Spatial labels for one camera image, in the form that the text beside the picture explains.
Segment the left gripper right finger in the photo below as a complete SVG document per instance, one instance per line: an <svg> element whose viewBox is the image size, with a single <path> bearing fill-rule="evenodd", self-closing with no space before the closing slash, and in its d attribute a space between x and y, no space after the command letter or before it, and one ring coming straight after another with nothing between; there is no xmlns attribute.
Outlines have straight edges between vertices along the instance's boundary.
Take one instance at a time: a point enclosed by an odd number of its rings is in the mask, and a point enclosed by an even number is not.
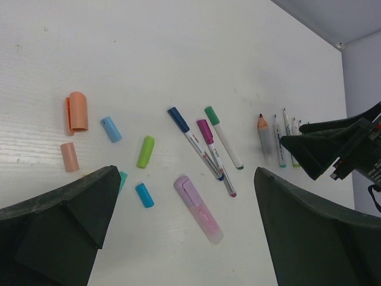
<svg viewBox="0 0 381 286"><path fill-rule="evenodd" d="M254 188L279 285L380 285L380 218L263 167Z"/></svg>

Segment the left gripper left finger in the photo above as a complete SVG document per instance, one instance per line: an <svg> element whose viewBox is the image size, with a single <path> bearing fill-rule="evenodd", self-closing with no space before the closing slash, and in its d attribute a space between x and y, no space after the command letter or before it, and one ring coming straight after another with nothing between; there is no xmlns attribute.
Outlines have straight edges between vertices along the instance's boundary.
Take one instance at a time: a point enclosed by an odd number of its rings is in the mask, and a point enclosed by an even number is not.
<svg viewBox="0 0 381 286"><path fill-rule="evenodd" d="M120 183L106 166L1 209L1 285L87 285Z"/></svg>

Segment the large orange highlighter cap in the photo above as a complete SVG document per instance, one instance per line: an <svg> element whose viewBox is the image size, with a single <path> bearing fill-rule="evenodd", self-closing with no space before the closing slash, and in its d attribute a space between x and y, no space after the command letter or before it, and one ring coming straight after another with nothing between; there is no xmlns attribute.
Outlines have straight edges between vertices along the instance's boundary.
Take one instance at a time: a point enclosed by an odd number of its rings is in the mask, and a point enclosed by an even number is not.
<svg viewBox="0 0 381 286"><path fill-rule="evenodd" d="M65 99L65 107L69 136L73 136L75 132L89 129L87 98L83 93L72 92Z"/></svg>

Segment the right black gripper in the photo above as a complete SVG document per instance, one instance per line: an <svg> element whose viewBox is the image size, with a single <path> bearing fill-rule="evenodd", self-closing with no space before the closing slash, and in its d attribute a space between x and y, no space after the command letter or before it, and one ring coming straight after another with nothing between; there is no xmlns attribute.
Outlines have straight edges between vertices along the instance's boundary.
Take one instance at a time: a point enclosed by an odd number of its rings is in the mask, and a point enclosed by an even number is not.
<svg viewBox="0 0 381 286"><path fill-rule="evenodd" d="M347 119L303 125L301 132L283 136L280 143L311 179L332 166L332 179L356 170L380 190L380 103Z"/></svg>

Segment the orange cap highlighter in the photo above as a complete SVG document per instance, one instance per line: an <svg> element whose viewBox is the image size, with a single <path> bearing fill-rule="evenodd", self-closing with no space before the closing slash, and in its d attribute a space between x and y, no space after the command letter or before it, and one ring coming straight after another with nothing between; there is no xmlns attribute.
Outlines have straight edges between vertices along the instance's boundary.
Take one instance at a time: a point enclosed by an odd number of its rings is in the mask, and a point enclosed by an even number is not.
<svg viewBox="0 0 381 286"><path fill-rule="evenodd" d="M258 116L257 123L258 134L263 151L264 161L266 165L271 165L273 148L271 146L270 129L262 113Z"/></svg>

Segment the small orange pen cap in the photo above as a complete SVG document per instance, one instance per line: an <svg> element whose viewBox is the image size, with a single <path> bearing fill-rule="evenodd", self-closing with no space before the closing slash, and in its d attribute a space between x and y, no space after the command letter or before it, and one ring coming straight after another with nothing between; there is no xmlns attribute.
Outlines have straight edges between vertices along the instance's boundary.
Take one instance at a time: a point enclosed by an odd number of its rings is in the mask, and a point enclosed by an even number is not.
<svg viewBox="0 0 381 286"><path fill-rule="evenodd" d="M61 155L66 172L75 172L80 169L77 161L77 155L72 142L60 145Z"/></svg>

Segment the orange cap pen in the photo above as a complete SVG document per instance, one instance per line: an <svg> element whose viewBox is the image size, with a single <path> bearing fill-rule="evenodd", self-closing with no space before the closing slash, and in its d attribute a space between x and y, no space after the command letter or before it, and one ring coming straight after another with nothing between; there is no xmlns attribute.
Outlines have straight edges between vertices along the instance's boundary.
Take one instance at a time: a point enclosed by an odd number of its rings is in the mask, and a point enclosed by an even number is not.
<svg viewBox="0 0 381 286"><path fill-rule="evenodd" d="M295 117L292 119L292 135L293 136L298 136L301 134L300 130L300 122L297 120Z"/></svg>

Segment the bright blue pen cap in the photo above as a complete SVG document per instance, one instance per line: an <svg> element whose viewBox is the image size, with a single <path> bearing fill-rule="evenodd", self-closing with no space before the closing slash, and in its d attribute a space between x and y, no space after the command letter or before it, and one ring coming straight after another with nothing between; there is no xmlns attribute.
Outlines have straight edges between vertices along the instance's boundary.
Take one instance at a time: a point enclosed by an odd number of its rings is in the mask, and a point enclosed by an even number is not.
<svg viewBox="0 0 381 286"><path fill-rule="evenodd" d="M147 187L145 186L145 184L143 182L141 182L135 186L135 191L136 191L141 203L143 204L144 208L148 209L148 208L151 208L154 206L154 201L153 201Z"/></svg>

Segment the green cap marker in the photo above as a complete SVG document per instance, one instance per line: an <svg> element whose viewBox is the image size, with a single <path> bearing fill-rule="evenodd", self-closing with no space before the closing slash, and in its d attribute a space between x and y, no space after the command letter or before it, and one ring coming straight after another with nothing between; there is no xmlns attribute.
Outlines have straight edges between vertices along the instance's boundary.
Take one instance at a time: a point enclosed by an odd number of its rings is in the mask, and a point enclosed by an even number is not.
<svg viewBox="0 0 381 286"><path fill-rule="evenodd" d="M221 143L223 144L225 150L227 151L232 163L234 164L235 168L238 170L243 170L244 165L242 163L242 160L239 158L238 154L236 153L235 149L231 145L228 137L226 136L224 130L221 127L220 120L215 113L212 106L208 106L204 109L205 114L207 115L210 123L212 124L214 130L216 131L218 137L220 138Z"/></svg>

